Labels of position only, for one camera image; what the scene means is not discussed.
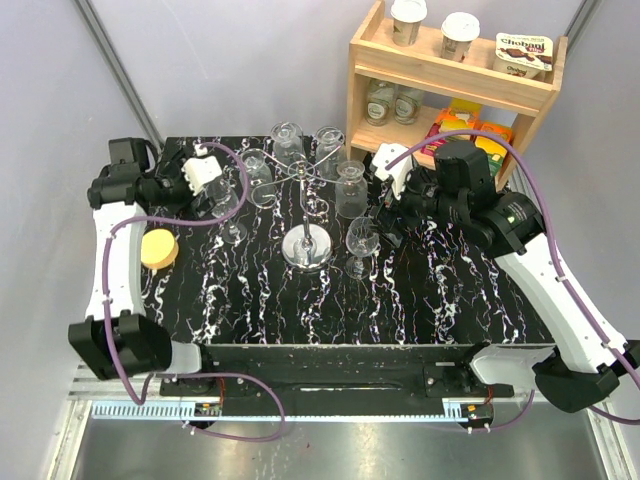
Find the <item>ribbed stemmed glass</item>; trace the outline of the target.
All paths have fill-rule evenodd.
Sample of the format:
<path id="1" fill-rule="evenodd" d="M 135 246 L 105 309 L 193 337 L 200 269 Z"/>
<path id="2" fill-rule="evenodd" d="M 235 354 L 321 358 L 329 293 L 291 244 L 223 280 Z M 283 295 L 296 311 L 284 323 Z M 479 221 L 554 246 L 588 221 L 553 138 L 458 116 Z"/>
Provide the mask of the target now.
<path id="1" fill-rule="evenodd" d="M 366 212 L 368 187 L 364 171 L 364 164 L 359 161 L 345 161 L 337 166 L 336 210 L 343 218 L 355 219 Z"/>
<path id="2" fill-rule="evenodd" d="M 315 135 L 316 172 L 324 179 L 338 180 L 338 167 L 347 160 L 343 132 L 337 127 L 325 126 Z"/>

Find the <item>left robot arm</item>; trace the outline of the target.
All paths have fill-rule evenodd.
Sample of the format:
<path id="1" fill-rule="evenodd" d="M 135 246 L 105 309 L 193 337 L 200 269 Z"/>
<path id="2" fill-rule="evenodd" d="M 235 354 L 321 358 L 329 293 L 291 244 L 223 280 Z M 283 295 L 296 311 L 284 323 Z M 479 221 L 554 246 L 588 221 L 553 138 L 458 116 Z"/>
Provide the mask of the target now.
<path id="1" fill-rule="evenodd" d="M 149 208 L 190 217 L 194 200 L 221 175 L 219 162 L 199 150 L 152 165 L 157 152 L 142 138 L 113 139 L 108 147 L 110 162 L 87 191 L 96 230 L 92 293 L 84 321 L 68 328 L 69 344 L 100 380 L 117 378 L 116 353 L 127 376 L 182 374 L 193 394 L 208 394 L 217 372 L 202 362 L 200 348 L 171 340 L 145 312 L 141 246 Z"/>

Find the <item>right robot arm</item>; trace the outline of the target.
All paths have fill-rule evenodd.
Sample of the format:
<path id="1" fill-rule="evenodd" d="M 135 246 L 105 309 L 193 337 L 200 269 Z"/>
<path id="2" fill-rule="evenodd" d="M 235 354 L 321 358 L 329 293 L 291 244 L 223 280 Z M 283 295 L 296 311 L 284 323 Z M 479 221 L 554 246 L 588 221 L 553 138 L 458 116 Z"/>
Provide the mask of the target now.
<path id="1" fill-rule="evenodd" d="M 521 289 L 554 341 L 535 349 L 476 346 L 454 375 L 468 396 L 489 385 L 537 389 L 561 411 L 592 408 L 620 378 L 639 367 L 639 343 L 628 340 L 587 300 L 562 266 L 542 213 L 518 192 L 499 192 L 486 152 L 455 140 L 435 152 L 435 170 L 419 165 L 400 144 L 383 143 L 370 169 L 385 187 L 374 210 L 381 235 L 393 245 L 431 218 L 460 227 L 467 242 L 495 261 Z"/>

